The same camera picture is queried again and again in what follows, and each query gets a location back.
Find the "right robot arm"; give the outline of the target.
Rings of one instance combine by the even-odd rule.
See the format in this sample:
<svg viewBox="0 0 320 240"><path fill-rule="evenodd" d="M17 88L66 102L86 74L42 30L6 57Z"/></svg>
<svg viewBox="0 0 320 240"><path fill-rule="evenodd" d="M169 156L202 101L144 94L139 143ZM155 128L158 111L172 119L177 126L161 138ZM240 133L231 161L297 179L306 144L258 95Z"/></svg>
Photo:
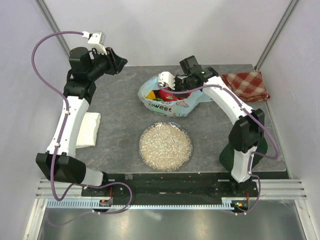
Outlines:
<svg viewBox="0 0 320 240"><path fill-rule="evenodd" d="M179 64L185 77L174 78L172 90L175 94L202 91L223 110L232 123L228 144L220 153L219 162L233 178L229 184L230 193L240 197L247 191L253 165L260 161L254 152L262 148L265 153L268 149L263 131L265 113L241 101L212 67L203 68L195 56L189 56Z"/></svg>

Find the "light blue plastic bag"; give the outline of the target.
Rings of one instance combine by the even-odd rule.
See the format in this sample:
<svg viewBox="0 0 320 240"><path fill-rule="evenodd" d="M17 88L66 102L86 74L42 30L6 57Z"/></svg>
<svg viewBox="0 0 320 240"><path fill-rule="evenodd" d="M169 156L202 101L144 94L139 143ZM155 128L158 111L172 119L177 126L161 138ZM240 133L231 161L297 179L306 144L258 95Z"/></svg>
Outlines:
<svg viewBox="0 0 320 240"><path fill-rule="evenodd" d="M163 101L160 97L158 98L160 100L146 98L150 91L154 91L157 95L159 90L158 77L154 76L140 87L138 97L147 109L165 117L186 117L198 104L213 101L200 90L192 92L188 98L178 101Z"/></svg>

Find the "yellow fake banana bunch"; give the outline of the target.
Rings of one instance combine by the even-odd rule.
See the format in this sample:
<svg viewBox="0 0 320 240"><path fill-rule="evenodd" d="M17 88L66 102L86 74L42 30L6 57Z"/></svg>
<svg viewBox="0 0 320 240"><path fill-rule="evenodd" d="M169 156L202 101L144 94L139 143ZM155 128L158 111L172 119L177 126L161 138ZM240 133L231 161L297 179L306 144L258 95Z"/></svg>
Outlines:
<svg viewBox="0 0 320 240"><path fill-rule="evenodd" d="M156 94L154 93L154 91L150 91L148 93L148 95L145 96L146 99L149 99L149 100L155 100L157 97L156 97Z"/></svg>

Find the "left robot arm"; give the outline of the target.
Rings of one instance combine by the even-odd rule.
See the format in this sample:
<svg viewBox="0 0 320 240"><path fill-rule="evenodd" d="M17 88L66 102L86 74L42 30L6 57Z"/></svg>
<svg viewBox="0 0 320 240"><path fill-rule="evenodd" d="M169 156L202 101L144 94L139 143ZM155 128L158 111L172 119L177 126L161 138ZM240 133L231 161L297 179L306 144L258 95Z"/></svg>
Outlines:
<svg viewBox="0 0 320 240"><path fill-rule="evenodd" d="M109 193L107 174L92 170L76 159L76 143L96 90L95 81L104 74L119 74L127 62L111 47L93 47L91 50L76 47L70 51L71 69L62 93L63 106L57 129L46 151L38 153L35 158L57 201L62 201L63 197L57 195L55 182L92 188L99 197Z"/></svg>

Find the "red fake dragon fruit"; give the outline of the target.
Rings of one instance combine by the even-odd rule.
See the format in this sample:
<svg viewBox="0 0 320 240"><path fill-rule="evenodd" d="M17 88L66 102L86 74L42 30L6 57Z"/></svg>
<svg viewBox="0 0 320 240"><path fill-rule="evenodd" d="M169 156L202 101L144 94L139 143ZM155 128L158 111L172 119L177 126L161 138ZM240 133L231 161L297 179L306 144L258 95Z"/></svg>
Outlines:
<svg viewBox="0 0 320 240"><path fill-rule="evenodd" d="M158 95L164 102L172 102L185 99L184 97L174 96L172 93L165 92L161 89L158 91Z"/></svg>

